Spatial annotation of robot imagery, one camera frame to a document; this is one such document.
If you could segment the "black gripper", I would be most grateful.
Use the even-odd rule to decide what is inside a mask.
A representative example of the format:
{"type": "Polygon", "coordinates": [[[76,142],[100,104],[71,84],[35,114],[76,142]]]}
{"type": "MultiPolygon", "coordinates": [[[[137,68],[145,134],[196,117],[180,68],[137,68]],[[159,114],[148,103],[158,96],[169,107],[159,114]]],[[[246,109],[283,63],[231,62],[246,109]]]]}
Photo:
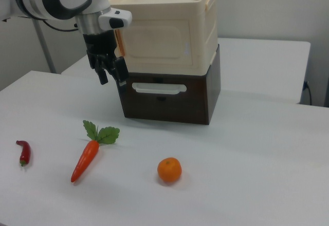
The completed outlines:
{"type": "MultiPolygon", "coordinates": [[[[105,31],[100,34],[84,34],[84,41],[87,47],[87,56],[90,67],[96,69],[97,58],[105,59],[106,69],[111,72],[119,86],[123,86],[129,78],[129,72],[124,57],[116,57],[115,49],[117,42],[113,30],[105,31]]],[[[100,84],[108,83],[107,75],[104,69],[96,69],[100,84]]]]}

